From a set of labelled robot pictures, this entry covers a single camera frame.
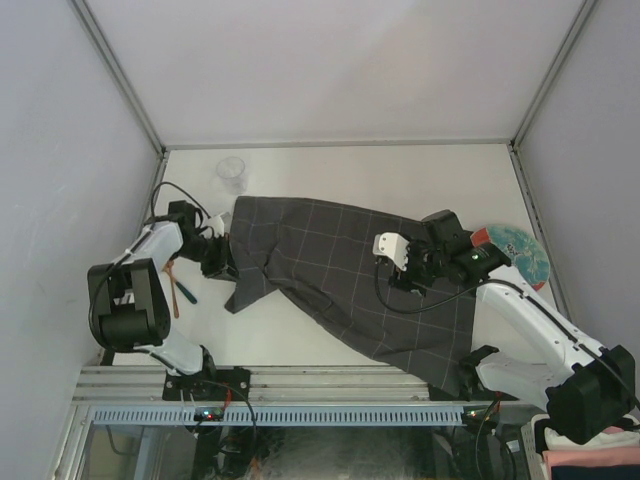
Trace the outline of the dark grey checked cloth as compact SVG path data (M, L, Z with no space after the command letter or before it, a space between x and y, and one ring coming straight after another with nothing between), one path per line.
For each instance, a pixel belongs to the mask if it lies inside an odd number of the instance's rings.
M418 221L375 210L241 196L229 237L239 279L225 307L238 313L279 291L350 348L457 397L475 299L446 279L425 296L390 288L389 268L377 269L372 253L383 232L423 235Z

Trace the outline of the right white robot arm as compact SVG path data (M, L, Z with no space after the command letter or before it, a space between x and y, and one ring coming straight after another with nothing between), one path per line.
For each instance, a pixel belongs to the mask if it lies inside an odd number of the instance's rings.
M375 237L377 262L393 265L390 287L424 296L446 279L497 311L542 358L525 363L490 345L472 351L459 362L464 399L490 391L515 397L545 411L552 428L579 445L638 408L632 354L605 347L540 296L550 261L535 237L508 225L470 232L450 210L421 228L420 238Z

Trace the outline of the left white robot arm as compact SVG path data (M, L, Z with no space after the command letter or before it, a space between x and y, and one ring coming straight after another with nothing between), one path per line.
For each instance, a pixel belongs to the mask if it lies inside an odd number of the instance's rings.
M178 258L199 265L205 278L235 280L228 214L212 216L188 201L173 201L153 214L140 235L113 261L87 273L88 325L93 338L114 353L146 354L196 399L215 395L219 376L212 354L172 326L160 275Z

